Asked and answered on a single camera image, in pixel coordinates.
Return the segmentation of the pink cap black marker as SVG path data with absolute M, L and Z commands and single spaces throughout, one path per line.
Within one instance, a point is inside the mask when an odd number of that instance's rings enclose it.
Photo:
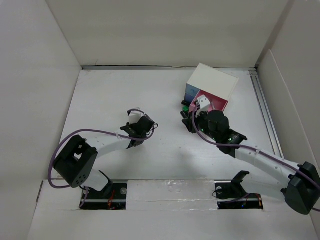
M 183 100 L 183 101 L 181 102 L 181 104 L 184 105 L 184 106 L 189 107 L 191 103 Z

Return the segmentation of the green cap black marker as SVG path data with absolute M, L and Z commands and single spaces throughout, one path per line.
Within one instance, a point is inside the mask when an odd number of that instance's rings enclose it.
M 189 111 L 189 107 L 188 107 L 188 106 L 183 106 L 183 107 L 182 107 L 182 110 L 183 110 L 184 112 L 188 112 L 188 111 Z

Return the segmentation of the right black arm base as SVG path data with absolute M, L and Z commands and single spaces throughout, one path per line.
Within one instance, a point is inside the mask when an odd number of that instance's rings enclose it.
M 212 196 L 217 199 L 218 210 L 263 210 L 262 197 L 247 193 L 241 183 L 249 171 L 240 171 L 231 180 L 215 180 Z

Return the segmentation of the white drawer organizer cabinet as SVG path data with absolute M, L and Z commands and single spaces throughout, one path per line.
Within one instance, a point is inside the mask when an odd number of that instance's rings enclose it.
M 238 80 L 238 77 L 200 63 L 186 84 L 229 101 Z

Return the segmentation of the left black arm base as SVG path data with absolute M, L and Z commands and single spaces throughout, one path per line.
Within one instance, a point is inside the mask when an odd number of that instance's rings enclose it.
M 115 180 L 107 194 L 88 188 L 87 198 L 85 188 L 80 199 L 81 210 L 126 210 L 128 181 Z

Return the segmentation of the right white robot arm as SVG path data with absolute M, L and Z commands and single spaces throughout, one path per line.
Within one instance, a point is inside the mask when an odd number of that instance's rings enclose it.
M 182 123 L 190 133 L 198 134 L 222 153 L 244 161 L 278 180 L 280 189 L 276 193 L 297 213 L 308 215 L 315 210 L 320 199 L 320 176 L 313 164 L 298 164 L 259 150 L 256 146 L 244 145 L 247 137 L 231 129 L 229 119 L 219 110 L 194 110 L 182 119 Z

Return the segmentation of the pink drawer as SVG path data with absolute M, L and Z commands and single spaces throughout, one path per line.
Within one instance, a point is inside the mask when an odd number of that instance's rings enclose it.
M 193 111 L 193 109 L 196 106 L 196 101 L 198 100 L 199 97 L 205 96 L 209 101 L 210 101 L 210 106 L 208 107 L 207 111 L 210 112 L 212 110 L 219 110 L 219 111 L 224 111 L 227 104 L 228 100 L 225 100 L 223 98 L 220 98 L 218 96 L 215 96 L 213 94 L 210 94 L 208 92 L 205 92 L 203 90 L 200 90 L 197 95 L 194 97 L 194 99 L 191 101 L 190 106 L 189 106 L 189 113 Z

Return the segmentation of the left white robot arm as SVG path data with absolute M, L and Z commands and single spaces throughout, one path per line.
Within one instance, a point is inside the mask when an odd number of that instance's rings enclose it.
M 113 182 L 101 170 L 94 170 L 96 159 L 143 144 L 157 126 L 157 123 L 143 115 L 136 122 L 128 122 L 115 132 L 78 130 L 62 142 L 64 147 L 52 157 L 50 166 L 67 182 L 67 187 L 83 187 L 90 194 L 107 198 L 112 192 Z M 80 136 L 85 131 L 99 135 L 85 139 Z

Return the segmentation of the light blue drawer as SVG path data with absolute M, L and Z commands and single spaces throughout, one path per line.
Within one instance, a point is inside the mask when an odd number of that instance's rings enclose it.
M 193 86 L 191 84 L 186 84 L 185 93 L 187 95 L 195 97 L 198 94 L 199 91 L 200 91 L 199 88 L 197 88 L 197 87 L 195 87 L 195 86 Z

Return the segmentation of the blue cap black marker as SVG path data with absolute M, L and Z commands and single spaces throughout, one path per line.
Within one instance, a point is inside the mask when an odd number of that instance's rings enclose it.
M 180 114 L 183 119 L 188 119 L 189 115 L 190 115 L 190 113 L 188 111 L 183 111 L 183 110 L 180 112 Z

